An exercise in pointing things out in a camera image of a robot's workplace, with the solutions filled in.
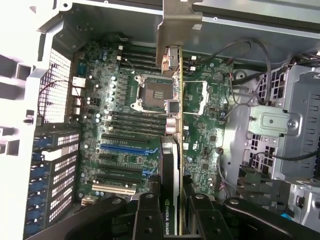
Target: green circuit board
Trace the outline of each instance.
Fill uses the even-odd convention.
[[[167,117],[163,99],[172,99],[172,79],[161,76],[154,48],[91,41],[82,51],[76,71],[86,78],[77,194],[108,197],[92,190],[96,181],[146,192],[158,170]],[[199,57],[183,53],[183,166],[196,192],[214,194],[233,66],[217,58],[195,66]]]

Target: cpu socket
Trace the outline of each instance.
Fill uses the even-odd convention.
[[[164,113],[165,100],[173,98],[173,84],[170,77],[157,75],[136,75],[138,82],[136,101],[130,106],[143,113]]]

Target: motherboard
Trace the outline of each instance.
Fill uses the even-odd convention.
[[[149,191],[160,136],[176,132],[182,173],[191,175],[197,193],[214,195],[232,64],[214,58],[196,65],[201,56],[183,52],[179,76],[172,78],[161,75],[155,48],[91,41],[78,56],[73,86],[79,87],[72,91],[82,129],[77,196],[129,201]],[[182,124],[173,130],[170,115],[177,113]]]

